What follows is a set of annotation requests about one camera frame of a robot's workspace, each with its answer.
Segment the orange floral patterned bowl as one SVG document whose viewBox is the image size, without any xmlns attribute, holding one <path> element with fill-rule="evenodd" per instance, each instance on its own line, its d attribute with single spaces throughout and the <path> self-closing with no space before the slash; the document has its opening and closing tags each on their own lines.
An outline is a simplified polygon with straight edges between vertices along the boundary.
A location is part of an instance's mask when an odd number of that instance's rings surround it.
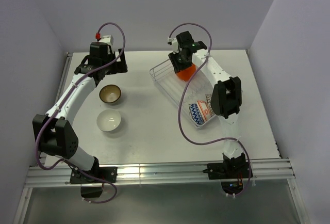
<svg viewBox="0 0 330 224">
<path fill-rule="evenodd" d="M 196 104 L 204 122 L 207 122 L 210 118 L 212 118 L 215 115 L 207 102 L 202 100 L 197 100 Z"/>
</svg>

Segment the aluminium frame rail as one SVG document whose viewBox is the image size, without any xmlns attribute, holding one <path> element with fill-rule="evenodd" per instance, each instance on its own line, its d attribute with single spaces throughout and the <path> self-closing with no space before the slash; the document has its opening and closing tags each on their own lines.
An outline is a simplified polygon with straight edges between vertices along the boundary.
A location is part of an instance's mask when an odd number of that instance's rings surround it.
<svg viewBox="0 0 330 224">
<path fill-rule="evenodd" d="M 252 182 L 257 180 L 295 178 L 290 160 L 287 158 L 254 159 L 251 164 L 253 173 Z M 116 182 L 114 183 L 116 186 L 210 182 L 208 175 L 203 173 L 203 170 L 207 168 L 206 162 L 126 164 L 115 166 L 118 168 Z M 72 186 L 69 183 L 70 177 L 71 169 L 65 165 L 59 165 L 50 171 L 31 167 L 28 171 L 24 187 Z"/>
</svg>

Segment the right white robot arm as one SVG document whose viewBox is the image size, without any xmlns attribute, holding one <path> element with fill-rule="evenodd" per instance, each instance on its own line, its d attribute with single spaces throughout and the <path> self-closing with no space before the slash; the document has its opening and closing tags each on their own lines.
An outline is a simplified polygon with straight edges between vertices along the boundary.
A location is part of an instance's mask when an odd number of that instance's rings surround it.
<svg viewBox="0 0 330 224">
<path fill-rule="evenodd" d="M 181 134 L 185 140 L 197 146 L 210 145 L 225 140 L 236 142 L 241 147 L 243 153 L 238 157 L 228 157 L 225 155 L 223 172 L 220 173 L 220 176 L 233 178 L 242 168 L 245 168 L 248 178 L 251 178 L 253 173 L 250 157 L 243 144 L 237 138 L 224 137 L 205 143 L 195 142 L 186 136 L 181 124 L 181 109 L 185 93 L 190 82 L 199 71 L 203 72 L 213 86 L 210 106 L 214 114 L 219 118 L 229 121 L 231 124 L 235 124 L 242 105 L 241 79 L 237 76 L 232 77 L 226 73 L 210 55 L 211 46 L 207 47 L 202 41 L 195 42 L 188 31 L 180 33 L 175 38 L 169 37 L 168 44 L 172 47 L 172 53 L 169 54 L 169 59 L 176 73 L 183 72 L 192 65 L 197 66 L 196 70 L 188 79 L 179 102 L 178 126 Z"/>
</svg>

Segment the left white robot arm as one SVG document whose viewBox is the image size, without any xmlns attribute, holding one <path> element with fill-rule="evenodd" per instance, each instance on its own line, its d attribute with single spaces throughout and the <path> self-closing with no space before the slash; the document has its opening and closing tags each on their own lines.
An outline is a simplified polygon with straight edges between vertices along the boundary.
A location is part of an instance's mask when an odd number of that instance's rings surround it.
<svg viewBox="0 0 330 224">
<path fill-rule="evenodd" d="M 32 120 L 35 155 L 42 152 L 57 157 L 88 182 L 100 178 L 99 162 L 79 146 L 72 124 L 85 99 L 106 75 L 128 71 L 124 50 L 115 53 L 112 45 L 110 36 L 92 42 L 89 54 L 76 67 L 69 87 L 56 104 L 46 114 L 35 115 Z"/>
</svg>

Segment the plain white bowl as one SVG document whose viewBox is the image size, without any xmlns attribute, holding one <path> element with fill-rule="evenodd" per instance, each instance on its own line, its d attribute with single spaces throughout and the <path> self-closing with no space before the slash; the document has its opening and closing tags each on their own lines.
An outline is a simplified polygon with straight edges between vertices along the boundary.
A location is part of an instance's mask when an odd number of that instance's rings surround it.
<svg viewBox="0 0 330 224">
<path fill-rule="evenodd" d="M 106 109 L 98 115 L 96 125 L 103 132 L 111 132 L 119 127 L 121 120 L 122 118 L 119 111 Z"/>
</svg>

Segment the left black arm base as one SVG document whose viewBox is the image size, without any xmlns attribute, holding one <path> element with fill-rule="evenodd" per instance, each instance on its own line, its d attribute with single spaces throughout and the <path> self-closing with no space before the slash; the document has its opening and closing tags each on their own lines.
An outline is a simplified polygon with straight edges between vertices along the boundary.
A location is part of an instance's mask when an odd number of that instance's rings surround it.
<svg viewBox="0 0 330 224">
<path fill-rule="evenodd" d="M 80 185 L 80 195 L 83 200 L 89 200 L 91 203 L 104 203 L 107 200 L 96 201 L 96 199 L 102 195 L 105 184 L 114 188 L 114 195 L 110 199 L 112 200 L 116 196 L 118 190 L 114 183 L 117 179 L 117 171 L 117 167 L 96 166 L 91 171 L 72 168 L 69 182 L 72 185 Z"/>
</svg>

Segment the orange plastic square bowl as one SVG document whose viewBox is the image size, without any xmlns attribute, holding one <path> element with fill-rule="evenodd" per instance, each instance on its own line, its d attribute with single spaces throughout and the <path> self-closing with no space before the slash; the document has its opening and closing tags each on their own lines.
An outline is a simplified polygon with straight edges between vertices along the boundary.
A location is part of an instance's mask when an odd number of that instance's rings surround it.
<svg viewBox="0 0 330 224">
<path fill-rule="evenodd" d="M 196 66 L 192 64 L 190 67 L 177 72 L 176 75 L 182 81 L 187 82 L 191 78 L 191 76 L 195 73 L 195 71 L 196 71 Z"/>
</svg>

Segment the red blue patterned bowl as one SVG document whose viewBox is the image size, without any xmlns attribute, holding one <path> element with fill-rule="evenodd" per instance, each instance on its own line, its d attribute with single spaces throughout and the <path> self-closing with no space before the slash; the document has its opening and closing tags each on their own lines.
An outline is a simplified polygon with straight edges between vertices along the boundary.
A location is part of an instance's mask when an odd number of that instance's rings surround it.
<svg viewBox="0 0 330 224">
<path fill-rule="evenodd" d="M 189 107 L 189 113 L 192 118 L 192 120 L 195 122 L 197 125 L 203 125 L 205 123 L 202 114 L 197 106 L 196 103 L 188 104 Z"/>
</svg>

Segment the brown geometric patterned bowl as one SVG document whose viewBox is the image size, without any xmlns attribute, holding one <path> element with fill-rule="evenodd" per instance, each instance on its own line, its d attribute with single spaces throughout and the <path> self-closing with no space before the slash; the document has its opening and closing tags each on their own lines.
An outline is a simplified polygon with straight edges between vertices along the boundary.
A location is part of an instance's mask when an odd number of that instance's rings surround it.
<svg viewBox="0 0 330 224">
<path fill-rule="evenodd" d="M 206 96 L 206 100 L 207 100 L 208 105 L 211 105 L 212 95 L 211 94 L 205 94 L 205 96 Z"/>
</svg>

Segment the brown glazed bowl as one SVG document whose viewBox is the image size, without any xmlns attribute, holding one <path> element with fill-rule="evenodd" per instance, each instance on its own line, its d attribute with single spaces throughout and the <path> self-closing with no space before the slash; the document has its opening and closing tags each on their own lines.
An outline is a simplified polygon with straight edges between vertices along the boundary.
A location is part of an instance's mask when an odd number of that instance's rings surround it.
<svg viewBox="0 0 330 224">
<path fill-rule="evenodd" d="M 99 92 L 99 98 L 106 104 L 114 104 L 121 97 L 121 89 L 117 85 L 106 85 Z"/>
</svg>

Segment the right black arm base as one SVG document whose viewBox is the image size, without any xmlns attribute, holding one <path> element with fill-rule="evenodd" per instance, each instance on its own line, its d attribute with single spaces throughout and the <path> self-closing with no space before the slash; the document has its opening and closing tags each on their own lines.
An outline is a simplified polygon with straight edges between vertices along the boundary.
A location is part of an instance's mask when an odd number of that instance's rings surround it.
<svg viewBox="0 0 330 224">
<path fill-rule="evenodd" d="M 208 175 L 209 180 L 220 180 L 222 190 L 233 197 L 243 192 L 244 180 L 249 183 L 253 176 L 248 162 L 209 163 L 203 173 Z"/>
</svg>

